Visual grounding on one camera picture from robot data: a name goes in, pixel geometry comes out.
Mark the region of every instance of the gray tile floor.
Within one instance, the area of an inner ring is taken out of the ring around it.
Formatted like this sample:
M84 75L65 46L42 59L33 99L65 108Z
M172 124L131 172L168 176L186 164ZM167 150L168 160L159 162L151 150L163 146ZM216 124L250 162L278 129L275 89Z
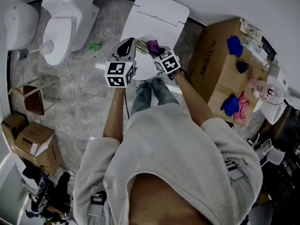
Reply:
M128 0L94 0L94 3L100 8L100 12L88 41L81 50L71 53L68 61L74 79L74 94L77 102L82 108L92 133L96 137L100 137L109 112L113 89L107 87L104 71L95 68L95 64L104 63L112 47L120 41L133 2ZM42 43L43 33L50 19L50 14L41 8L41 2L34 2L32 5L40 13L40 19L36 36L28 48L37 49ZM201 30L202 28L197 24L187 21L174 48L184 68L188 66ZM103 44L96 57L94 57L94 52L89 51L90 44L94 42L102 42ZM13 95L13 109L27 114L29 121L36 121L54 129L63 157L62 167L77 172L90 134L84 118L73 100L72 82L68 73L67 62L64 61L57 66L48 65L39 52L30 54L25 60L17 61L16 52L12 52L11 87L18 87L41 75L45 75L46 79L51 78L51 76L60 79L54 86L43 90L44 106L47 107L51 102L58 100L55 106L44 116L39 116L27 112L23 101ZM182 95L175 94L175 96L186 109ZM130 84L127 88L129 112L134 97L135 87ZM153 105L157 104L155 97L153 97L152 103ZM126 109L124 108L124 127L127 120ZM248 127L235 126L234 130L246 139L257 132L262 121L263 116L258 112Z

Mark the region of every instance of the white cloth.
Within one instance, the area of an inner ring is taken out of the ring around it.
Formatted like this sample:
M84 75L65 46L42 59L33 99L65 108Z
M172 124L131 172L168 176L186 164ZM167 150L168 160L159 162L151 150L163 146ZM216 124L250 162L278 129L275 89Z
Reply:
M163 179L213 225L239 224L262 185L250 145L219 118L198 127L177 104L135 113L119 144L101 138L86 148L74 189L79 225L127 225L128 196L139 173ZM105 212L90 219L90 198L99 190L107 192Z

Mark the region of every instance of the toilet tank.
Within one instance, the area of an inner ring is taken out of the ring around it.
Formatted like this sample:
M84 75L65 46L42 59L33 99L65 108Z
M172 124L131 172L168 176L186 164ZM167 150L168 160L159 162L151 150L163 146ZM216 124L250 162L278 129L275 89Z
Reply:
M82 17L93 4L93 0L43 0L42 7L55 17Z

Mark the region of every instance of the person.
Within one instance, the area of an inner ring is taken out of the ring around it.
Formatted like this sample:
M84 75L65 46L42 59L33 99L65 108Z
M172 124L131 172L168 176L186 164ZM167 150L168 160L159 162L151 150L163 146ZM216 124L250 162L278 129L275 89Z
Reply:
M192 119L155 77L138 86L124 136L125 89L115 89L75 180L79 225L237 225L250 211L263 177L257 155L178 70L175 79Z

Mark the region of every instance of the jeans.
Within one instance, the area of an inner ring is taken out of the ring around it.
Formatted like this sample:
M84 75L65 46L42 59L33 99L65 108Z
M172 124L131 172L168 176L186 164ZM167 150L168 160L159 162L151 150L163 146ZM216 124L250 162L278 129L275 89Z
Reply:
M156 77L151 80L150 83L140 84L136 89L136 98L132 106L131 115L136 112L150 108L152 90L154 95L158 99L158 105L167 103L178 103L173 94L169 91L161 78Z

